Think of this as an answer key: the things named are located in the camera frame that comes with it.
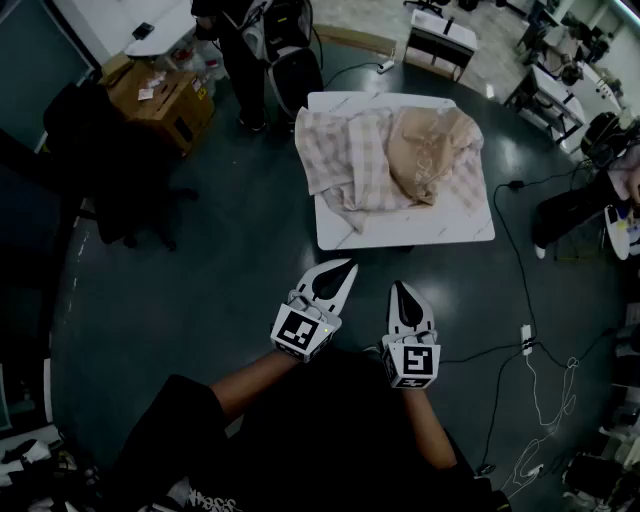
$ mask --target black and white marker cube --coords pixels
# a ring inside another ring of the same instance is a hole
[[[282,304],[271,331],[271,341],[278,350],[308,363],[340,327],[340,319],[335,315],[330,316],[328,320],[337,325]]]
[[[382,354],[393,388],[424,389],[438,376],[440,345],[391,342]]]

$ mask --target white table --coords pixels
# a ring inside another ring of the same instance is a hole
[[[124,51],[129,57],[166,55],[196,28],[191,15],[191,1],[182,0],[154,24],[154,30],[144,39],[134,41]]]
[[[314,92],[309,94],[309,110],[353,115],[365,108],[414,106],[455,107],[445,98],[395,93]],[[495,231],[489,202],[467,215],[450,192],[439,193],[432,207],[414,207],[391,212],[371,212],[362,234],[333,213],[321,194],[314,196],[318,246],[325,251],[481,242],[493,240]]]
[[[411,34],[407,41],[405,60],[423,67],[442,68],[439,61],[451,63],[460,68],[460,80],[473,54],[478,49],[478,41],[472,30],[444,20],[419,9],[411,16]]]
[[[417,28],[418,30],[436,35],[454,44],[464,46],[472,52],[478,50],[478,40],[473,30],[469,30],[457,23],[452,23],[449,32],[445,34],[448,23],[448,20],[421,11],[420,9],[414,9],[411,15],[412,28]]]
[[[587,121],[593,121],[593,118],[602,112],[620,114],[622,109],[618,100],[600,75],[588,64],[582,64],[580,67],[584,78],[571,87],[571,92],[580,100]]]
[[[573,96],[572,93],[567,91],[562,82],[554,80],[537,66],[531,66],[527,76],[524,77],[522,82],[520,82],[518,87],[515,88],[504,104],[509,106],[512,100],[519,93],[523,94],[526,99],[518,107],[518,112],[523,108],[529,108],[532,105],[535,106],[533,100],[537,95],[540,95],[541,99],[550,102],[555,109],[560,111],[560,115],[556,121],[558,125],[562,126],[562,128],[558,130],[560,132],[560,138],[555,140],[556,144],[561,144],[564,140],[568,139],[578,131],[578,129],[587,124],[580,101]],[[540,109],[533,109],[532,111],[534,114],[545,119],[545,121],[549,123],[546,116],[541,116]],[[572,123],[569,130],[564,129],[565,117]]]

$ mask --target power cord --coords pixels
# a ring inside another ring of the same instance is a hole
[[[493,191],[493,207],[496,210],[498,217],[500,218],[500,222],[502,223],[502,227],[504,228],[505,232],[507,233],[507,237],[509,238],[509,242],[511,242],[511,247],[513,248],[513,251],[516,253],[516,257],[518,259],[518,266],[520,267],[520,275],[522,276],[522,284],[524,286],[524,291],[525,291],[525,295],[527,298],[527,306],[529,308],[529,314],[531,315],[531,323],[533,325],[533,336],[531,337],[531,341],[535,340],[538,336],[538,324],[536,322],[536,316],[535,313],[533,312],[533,306],[531,305],[531,296],[529,293],[529,286],[527,284],[527,276],[525,274],[524,271],[524,265],[522,264],[522,257],[520,256],[520,251],[518,250],[518,247],[516,246],[513,237],[511,236],[511,232],[509,231],[509,228],[507,226],[506,221],[504,220],[504,217],[502,216],[502,212],[500,211],[500,208],[498,207],[498,202],[497,202],[497,196],[498,196],[498,191],[502,188],[510,188],[511,190],[520,190],[522,188],[525,187],[531,187],[533,185],[540,185],[542,183],[546,183],[549,180],[555,179],[555,178],[562,178],[564,176],[569,176],[570,174],[574,174],[575,172],[577,172],[577,170],[580,168],[580,166],[584,163],[580,162],[575,169],[569,171],[569,172],[564,172],[564,173],[560,173],[560,174],[552,174],[551,176],[547,176],[545,179],[543,180],[539,180],[539,181],[532,181],[529,183],[525,183],[522,180],[513,180],[510,181],[509,183],[501,183],[500,185],[498,185],[495,190]]]
[[[318,47],[320,48],[320,69],[322,70],[324,69],[324,50],[322,49],[322,41],[320,41],[320,36],[316,31],[316,27],[311,25],[311,30],[313,30],[313,33],[316,35],[316,40],[318,41]]]
[[[379,62],[363,62],[362,64],[356,64],[355,66],[349,66],[348,68],[344,68],[341,69],[340,71],[338,71],[335,75],[333,75],[331,77],[331,79],[324,84],[324,88],[326,89],[327,87],[329,87],[329,84],[331,84],[331,82],[333,82],[339,75],[341,75],[342,73],[346,72],[346,71],[350,71],[352,69],[356,69],[356,68],[361,68],[363,66],[378,66],[379,69],[382,69],[382,65]]]
[[[533,369],[533,366],[529,363],[529,356],[526,356],[526,363],[531,372],[533,373],[533,401],[536,407],[536,411],[538,412],[538,422],[541,427],[551,427],[546,436],[542,439],[532,439],[527,447],[522,452],[522,455],[518,458],[515,466],[513,467],[513,471],[509,474],[509,477],[505,480],[504,484],[501,487],[501,491],[504,491],[505,487],[509,484],[509,481],[513,481],[514,484],[518,486],[518,489],[514,491],[512,494],[508,496],[508,499],[511,499],[520,491],[522,491],[525,487],[529,486],[533,483],[533,481],[538,478],[540,471],[542,470],[543,465],[538,465],[534,469],[524,473],[526,466],[529,464],[531,459],[535,457],[536,453],[540,450],[540,445],[546,441],[549,437],[551,437],[558,428],[560,428],[560,422],[562,421],[563,416],[570,416],[573,413],[573,409],[576,404],[576,395],[571,394],[571,388],[573,387],[573,377],[575,374],[576,368],[579,366],[580,361],[578,361],[575,357],[569,358],[567,362],[567,368],[564,371],[564,375],[562,378],[562,396],[561,396],[561,404],[560,410],[558,414],[556,414],[555,418],[550,422],[542,421],[542,413],[540,412],[540,407],[538,406],[538,395],[536,393],[538,376],[536,371]],[[569,385],[567,386],[567,375],[570,374]],[[533,453],[531,453],[528,457],[527,454],[529,451],[533,449]],[[526,482],[521,482],[518,478],[527,478]]]
[[[478,469],[478,474],[479,475],[489,474],[495,469],[495,466],[487,464],[487,456],[488,456],[488,453],[489,453],[489,446],[490,446],[490,443],[491,443],[491,436],[493,434],[493,429],[495,427],[496,414],[497,414],[497,411],[498,411],[498,402],[499,402],[499,398],[500,398],[500,382],[501,382],[501,379],[502,379],[502,372],[504,371],[506,366],[513,359],[515,359],[517,356],[522,354],[523,348],[533,348],[533,347],[539,346],[542,349],[542,351],[549,357],[549,359],[550,359],[550,361],[552,363],[554,363],[556,366],[562,368],[566,372],[567,370],[574,369],[575,367],[577,367],[579,362],[582,361],[583,359],[585,359],[591,353],[593,348],[598,343],[600,343],[603,340],[608,339],[608,336],[610,336],[614,332],[615,332],[615,329],[605,329],[602,332],[602,334],[600,336],[598,336],[593,341],[593,343],[591,343],[589,345],[589,347],[587,347],[585,352],[579,358],[570,358],[569,361],[567,362],[567,364],[562,364],[562,363],[558,362],[558,360],[549,352],[549,350],[540,341],[536,341],[536,342],[533,342],[533,343],[528,343],[528,344],[526,344],[526,346],[523,346],[521,343],[513,343],[513,344],[510,344],[510,345],[499,345],[497,347],[493,347],[493,348],[490,348],[488,350],[483,350],[481,352],[478,352],[478,353],[476,353],[476,354],[474,354],[472,356],[466,357],[464,359],[449,359],[449,360],[445,359],[443,361],[440,361],[440,364],[466,363],[466,362],[471,361],[473,359],[476,359],[478,357],[482,357],[482,356],[485,356],[487,354],[490,354],[491,352],[495,352],[496,350],[502,350],[502,349],[506,349],[506,348],[516,348],[516,347],[519,349],[518,352],[514,353],[513,355],[511,355],[507,359],[505,359],[505,361],[500,366],[500,370],[498,371],[498,380],[496,382],[496,393],[495,393],[494,402],[493,402],[493,411],[491,413],[491,423],[489,424],[489,431],[487,432],[487,438],[486,438],[486,441],[485,441],[485,450],[484,450],[484,453],[483,453],[483,456],[482,456],[482,464],[480,465],[480,468]],[[529,459],[527,459],[527,463],[533,457],[533,455],[535,455],[535,453],[532,454],[531,457],[529,457]]]

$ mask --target human hand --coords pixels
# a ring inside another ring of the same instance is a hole
[[[640,205],[640,165],[629,173],[627,179],[627,189],[633,202]]]

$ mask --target person's leg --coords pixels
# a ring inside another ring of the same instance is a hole
[[[538,220],[533,227],[533,243],[538,257],[544,257],[544,249],[548,244],[617,200],[611,180],[606,172],[601,171],[586,187],[540,203]]]
[[[264,67],[230,24],[221,30],[220,45],[225,68],[240,103],[239,121],[252,130],[259,131],[265,126]]]

